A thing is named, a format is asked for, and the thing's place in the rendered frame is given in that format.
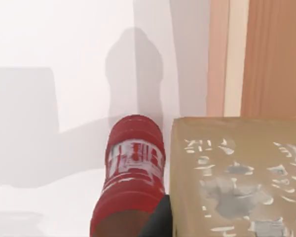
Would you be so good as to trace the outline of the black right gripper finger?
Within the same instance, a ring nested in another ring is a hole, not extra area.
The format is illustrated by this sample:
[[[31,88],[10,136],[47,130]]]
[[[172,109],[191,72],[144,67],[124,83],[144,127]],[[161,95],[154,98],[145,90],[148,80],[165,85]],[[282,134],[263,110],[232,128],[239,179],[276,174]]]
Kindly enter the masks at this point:
[[[173,217],[170,196],[164,195],[138,237],[172,237]]]

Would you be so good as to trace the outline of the red bottle with white label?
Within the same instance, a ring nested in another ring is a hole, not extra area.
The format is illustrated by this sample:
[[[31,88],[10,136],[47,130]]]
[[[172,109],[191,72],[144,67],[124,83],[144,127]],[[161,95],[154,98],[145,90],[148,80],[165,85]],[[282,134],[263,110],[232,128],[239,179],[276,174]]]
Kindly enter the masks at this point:
[[[150,118],[130,115],[111,129],[105,152],[105,181],[93,210],[90,237],[112,214],[152,213],[165,195],[166,155],[162,131]]]

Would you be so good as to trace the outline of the brown book with white print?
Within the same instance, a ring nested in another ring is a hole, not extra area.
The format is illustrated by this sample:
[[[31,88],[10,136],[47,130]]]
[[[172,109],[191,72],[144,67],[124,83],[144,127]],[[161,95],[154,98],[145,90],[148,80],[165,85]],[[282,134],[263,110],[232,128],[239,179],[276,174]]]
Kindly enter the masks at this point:
[[[296,237],[296,118],[177,118],[174,237]]]

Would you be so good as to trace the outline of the wooden cupboard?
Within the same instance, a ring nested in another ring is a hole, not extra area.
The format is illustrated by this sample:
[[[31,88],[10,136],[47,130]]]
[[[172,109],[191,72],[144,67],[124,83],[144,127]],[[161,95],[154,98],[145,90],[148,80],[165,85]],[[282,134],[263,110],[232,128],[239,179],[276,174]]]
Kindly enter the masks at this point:
[[[296,118],[296,0],[210,0],[206,114]]]

